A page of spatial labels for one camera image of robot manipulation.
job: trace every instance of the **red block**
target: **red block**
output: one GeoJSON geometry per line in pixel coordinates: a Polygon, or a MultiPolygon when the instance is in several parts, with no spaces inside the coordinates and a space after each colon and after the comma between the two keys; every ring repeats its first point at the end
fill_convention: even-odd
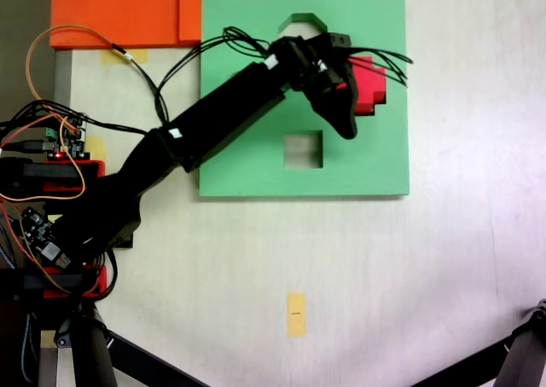
{"type": "Polygon", "coordinates": [[[386,69],[374,66],[372,56],[356,56],[351,62],[358,87],[355,115],[373,115],[376,104],[386,103],[386,69]]]}

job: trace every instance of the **white surface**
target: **white surface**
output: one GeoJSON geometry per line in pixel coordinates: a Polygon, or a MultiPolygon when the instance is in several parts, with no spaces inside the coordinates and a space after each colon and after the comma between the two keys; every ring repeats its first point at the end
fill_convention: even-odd
{"type": "MultiPolygon", "coordinates": [[[[117,252],[99,304],[112,329],[213,387],[406,386],[546,296],[546,2],[407,0],[407,21],[410,196],[204,201],[177,170],[117,252]],[[302,338],[287,338],[290,291],[307,295],[302,338]]],[[[158,80],[180,55],[154,50],[144,68],[158,80]]],[[[170,84],[172,116],[197,76],[170,84]]],[[[73,54],[72,106],[157,125],[143,81],[94,51],[73,54]]],[[[138,140],[89,132],[109,171],[138,140]]]]}

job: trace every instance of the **cable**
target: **cable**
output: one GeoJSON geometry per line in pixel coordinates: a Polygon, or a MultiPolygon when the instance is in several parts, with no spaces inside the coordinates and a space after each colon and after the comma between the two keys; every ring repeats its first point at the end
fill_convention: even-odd
{"type": "Polygon", "coordinates": [[[4,261],[6,261],[6,263],[8,264],[8,266],[12,269],[16,269],[14,263],[11,261],[11,259],[8,257],[8,254],[6,254],[5,250],[2,248],[2,246],[0,245],[0,255],[2,255],[2,258],[4,261]]]}
{"type": "Polygon", "coordinates": [[[26,129],[32,127],[33,125],[35,124],[38,124],[44,120],[47,120],[48,118],[52,118],[52,117],[55,117],[55,114],[51,113],[51,114],[48,114],[47,116],[43,116],[43,117],[40,117],[39,119],[37,120],[34,120],[32,121],[31,123],[27,124],[27,125],[24,125],[23,127],[19,128],[15,133],[9,135],[9,137],[0,144],[0,148],[3,148],[6,144],[8,144],[9,142],[11,142],[14,138],[16,138],[20,133],[22,133],[23,131],[25,131],[26,129]]]}
{"type": "Polygon", "coordinates": [[[374,73],[377,73],[377,74],[380,74],[381,76],[384,76],[386,78],[390,78],[391,80],[394,80],[395,82],[397,83],[400,83],[402,84],[403,86],[407,86],[407,84],[405,83],[405,81],[401,81],[400,78],[395,78],[394,76],[391,76],[389,74],[386,74],[385,72],[380,72],[378,70],[375,70],[371,65],[364,65],[364,64],[359,64],[359,63],[356,63],[355,61],[351,61],[349,60],[349,62],[353,65],[353,66],[358,66],[362,69],[365,69],[365,70],[368,70],[370,72],[374,72],[374,73]]]}
{"type": "Polygon", "coordinates": [[[160,100],[160,92],[163,87],[165,87],[167,82],[195,57],[223,43],[226,43],[234,51],[253,58],[265,58],[267,56],[267,48],[265,46],[269,47],[270,45],[269,42],[263,39],[252,38],[243,30],[234,26],[229,26],[224,28],[222,36],[208,39],[198,46],[193,47],[166,73],[163,80],[161,80],[160,84],[157,86],[158,93],[154,95],[154,104],[156,112],[158,112],[158,116],[161,116],[161,110],[164,110],[164,120],[169,120],[169,114],[165,103],[160,100]]]}
{"type": "Polygon", "coordinates": [[[6,243],[6,247],[10,255],[10,260],[12,261],[13,265],[17,268],[17,258],[15,257],[15,251],[14,247],[11,245],[11,241],[9,240],[8,233],[6,232],[6,229],[3,227],[3,225],[0,223],[0,235],[2,235],[4,242],[6,243]]]}
{"type": "MultiPolygon", "coordinates": [[[[38,94],[38,92],[36,91],[36,88],[34,87],[34,83],[32,81],[32,75],[31,75],[31,62],[32,62],[32,54],[34,53],[34,50],[37,46],[37,44],[39,43],[40,40],[42,40],[43,37],[45,37],[47,34],[51,33],[51,32],[54,32],[54,31],[58,31],[58,30],[63,30],[63,29],[69,29],[69,30],[77,30],[77,31],[87,31],[87,32],[90,32],[91,34],[97,36],[98,38],[100,38],[101,40],[104,41],[104,43],[106,43],[108,46],[110,46],[112,49],[114,50],[117,50],[119,51],[128,61],[130,61],[133,65],[135,65],[135,67],[138,69],[138,71],[144,76],[146,82],[148,83],[148,86],[150,87],[150,89],[152,90],[152,94],[154,96],[154,99],[157,95],[159,95],[159,99],[161,101],[163,101],[163,96],[160,95],[160,92],[157,90],[157,88],[155,87],[155,84],[154,82],[152,81],[152,79],[149,77],[149,75],[135,62],[135,60],[133,59],[133,56],[131,56],[131,54],[129,54],[125,49],[123,49],[122,47],[120,47],[119,45],[117,45],[116,43],[112,42],[110,39],[108,39],[107,37],[105,37],[104,35],[102,35],[101,33],[99,33],[98,31],[96,31],[95,29],[92,29],[88,26],[82,26],[82,25],[72,25],[72,24],[67,24],[67,25],[58,25],[58,26],[52,26],[50,27],[49,29],[43,31],[42,33],[40,33],[39,35],[36,36],[36,38],[34,39],[34,41],[31,43],[31,46],[29,47],[27,53],[26,53],[26,62],[25,62],[25,73],[26,73],[26,81],[28,82],[28,87],[30,88],[32,94],[34,95],[34,97],[36,98],[36,100],[42,100],[42,97],[38,94]]],[[[74,127],[72,127],[71,125],[68,125],[67,128],[69,130],[71,130],[72,132],[76,131],[76,129],[74,127]]]]}
{"type": "Polygon", "coordinates": [[[116,282],[118,281],[118,264],[116,263],[116,256],[113,254],[112,248],[107,250],[107,254],[108,254],[108,258],[110,259],[110,262],[112,263],[112,271],[113,271],[112,282],[110,283],[110,286],[106,289],[106,291],[100,293],[97,296],[90,297],[90,300],[95,302],[99,300],[103,300],[104,298],[108,297],[112,293],[113,289],[116,286],[116,282]]]}
{"type": "Polygon", "coordinates": [[[34,382],[28,377],[28,374],[26,374],[25,369],[25,350],[26,350],[26,341],[28,339],[28,333],[30,332],[30,326],[31,326],[31,316],[26,315],[26,325],[25,325],[25,337],[23,338],[23,347],[20,351],[20,370],[23,374],[23,378],[25,381],[29,384],[34,384],[34,382]]]}
{"type": "MultiPolygon", "coordinates": [[[[38,120],[35,120],[35,121],[31,122],[30,124],[35,124],[35,123],[38,123],[40,121],[44,121],[45,119],[47,119],[48,117],[51,117],[51,116],[53,116],[53,114],[50,114],[49,116],[44,116],[42,118],[39,118],[38,120]]],[[[50,195],[37,195],[37,196],[34,196],[34,197],[27,197],[27,198],[11,198],[11,197],[8,197],[8,196],[3,195],[3,194],[0,193],[0,198],[6,199],[7,201],[11,201],[11,202],[27,202],[27,201],[33,201],[35,199],[70,200],[70,199],[77,199],[77,198],[81,197],[84,194],[85,189],[86,189],[84,174],[80,170],[78,164],[76,164],[76,161],[74,161],[72,155],[70,155],[70,153],[68,152],[69,150],[67,149],[67,146],[65,146],[64,138],[62,136],[62,130],[63,130],[63,127],[64,127],[66,121],[67,121],[67,117],[63,118],[63,120],[61,121],[61,127],[59,128],[59,139],[61,140],[61,150],[65,152],[68,159],[70,159],[70,162],[76,168],[76,171],[78,172],[79,177],[82,180],[82,190],[78,194],[73,195],[72,197],[54,197],[54,196],[50,196],[50,195]]],[[[16,136],[17,134],[21,133],[23,130],[30,127],[30,124],[27,124],[25,127],[21,127],[14,134],[9,136],[9,138],[2,145],[0,145],[0,148],[3,147],[7,142],[11,141],[14,136],[16,136]]]]}
{"type": "Polygon", "coordinates": [[[17,114],[11,119],[9,126],[6,126],[4,130],[0,131],[0,141],[14,128],[20,126],[18,122],[21,122],[24,118],[35,118],[37,117],[39,112],[48,112],[50,111],[50,108],[55,109],[58,113],[61,113],[62,116],[69,117],[69,118],[80,118],[83,121],[86,121],[89,124],[96,125],[98,127],[106,128],[109,130],[116,130],[116,131],[123,131],[123,132],[129,132],[129,133],[135,133],[145,136],[147,134],[147,131],[137,129],[135,127],[130,127],[126,125],[119,125],[119,124],[111,124],[111,123],[103,123],[98,120],[94,120],[93,118],[83,114],[78,113],[74,110],[72,110],[70,107],[63,106],[60,103],[57,103],[55,101],[50,100],[37,100],[32,101],[28,103],[26,106],[24,106],[17,114]]]}
{"type": "Polygon", "coordinates": [[[402,54],[397,53],[397,52],[392,52],[390,50],[375,49],[375,48],[344,48],[344,49],[340,49],[338,51],[338,53],[340,54],[341,57],[344,56],[345,58],[347,58],[349,60],[349,62],[354,66],[359,66],[359,67],[361,67],[363,69],[379,73],[382,76],[385,76],[386,78],[390,78],[390,79],[402,84],[403,86],[408,87],[408,84],[406,82],[407,76],[405,75],[404,71],[396,63],[394,63],[394,61],[392,61],[392,59],[391,59],[391,57],[392,57],[392,58],[396,58],[396,59],[398,59],[400,61],[403,61],[405,63],[413,64],[413,61],[409,57],[407,57],[405,55],[402,55],[402,54]],[[376,56],[380,57],[386,63],[386,66],[382,65],[380,63],[374,63],[374,65],[379,66],[379,67],[384,67],[387,70],[391,70],[396,75],[396,77],[390,76],[390,75],[388,75],[386,73],[378,72],[378,71],[374,70],[373,67],[370,67],[370,66],[359,65],[354,60],[363,61],[363,59],[351,56],[351,55],[354,55],[355,53],[370,53],[372,55],[376,55],[376,56]]]}
{"type": "Polygon", "coordinates": [[[34,341],[32,340],[32,320],[30,320],[29,323],[30,326],[28,330],[28,342],[31,345],[31,352],[34,360],[38,361],[38,355],[36,354],[36,350],[34,349],[34,341]]]}

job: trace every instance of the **green board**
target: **green board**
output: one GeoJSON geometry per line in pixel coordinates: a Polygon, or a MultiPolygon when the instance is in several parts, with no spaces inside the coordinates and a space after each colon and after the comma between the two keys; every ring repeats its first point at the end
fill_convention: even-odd
{"type": "MultiPolygon", "coordinates": [[[[405,54],[404,0],[203,0],[203,39],[237,26],[273,41],[292,14],[314,14],[329,32],[355,46],[405,54]]],[[[226,45],[201,57],[201,94],[252,58],[226,45]]],[[[226,108],[226,116],[236,107],[226,108]]],[[[303,93],[289,91],[275,107],[200,169],[201,196],[403,195],[410,190],[407,90],[387,80],[386,104],[357,118],[358,136],[344,140],[313,112],[303,93]],[[322,132],[322,168],[288,170],[284,137],[322,132]]]]}

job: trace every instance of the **black robotic arm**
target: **black robotic arm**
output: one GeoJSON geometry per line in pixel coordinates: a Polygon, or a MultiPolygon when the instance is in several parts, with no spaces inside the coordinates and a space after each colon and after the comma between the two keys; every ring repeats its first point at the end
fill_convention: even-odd
{"type": "Polygon", "coordinates": [[[314,111],[347,139],[357,127],[357,86],[346,35],[324,33],[313,39],[281,38],[263,62],[248,65],[180,114],[153,129],[135,147],[119,172],[100,178],[76,199],[74,209],[53,225],[55,243],[69,265],[81,266],[131,236],[140,224],[142,195],[182,166],[187,172],[228,146],[284,99],[302,91],[314,111]]]}

